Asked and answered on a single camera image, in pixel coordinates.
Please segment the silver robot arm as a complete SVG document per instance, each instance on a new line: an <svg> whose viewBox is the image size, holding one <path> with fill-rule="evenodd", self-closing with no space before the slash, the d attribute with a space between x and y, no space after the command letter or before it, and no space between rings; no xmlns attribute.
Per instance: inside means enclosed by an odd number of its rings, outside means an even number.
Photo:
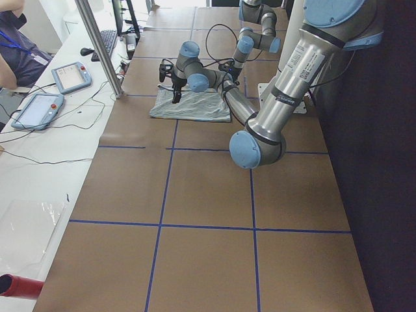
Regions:
<svg viewBox="0 0 416 312"><path fill-rule="evenodd" d="M299 106L328 59L336 52L365 49L380 43L383 34L385 1L305 1L300 14L299 41L291 48L284 68L268 85L259 110L243 96L236 80L252 49L277 52L288 50L276 38L277 17L261 1L241 1L240 19L259 24L262 31L240 31L230 65L220 71L203 66L197 43L184 42L176 63L160 65L159 78L170 77L173 102L181 99L181 89L193 92L215 89L236 119L244 125L230 140L233 161L242 168L272 164L286 148L282 129Z"/></svg>
<svg viewBox="0 0 416 312"><path fill-rule="evenodd" d="M234 82L248 61L253 49L277 53L281 40L276 37L277 15L272 8L262 1L240 1L239 19L261 26L261 32L255 32L250 27L243 27L237 39L237 46L227 72Z"/></svg>

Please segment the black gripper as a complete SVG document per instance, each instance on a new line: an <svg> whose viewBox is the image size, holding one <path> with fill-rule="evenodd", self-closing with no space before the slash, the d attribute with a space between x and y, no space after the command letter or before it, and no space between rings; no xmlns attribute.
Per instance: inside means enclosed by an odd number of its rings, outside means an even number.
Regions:
<svg viewBox="0 0 416 312"><path fill-rule="evenodd" d="M185 79L172 78L173 99L172 103L179 103L181 100L181 90L186 85Z"/></svg>
<svg viewBox="0 0 416 312"><path fill-rule="evenodd" d="M233 83L235 85L240 85L239 83L239 75L241 74L241 69L231 66L229 69L229 74L232 77Z"/></svg>

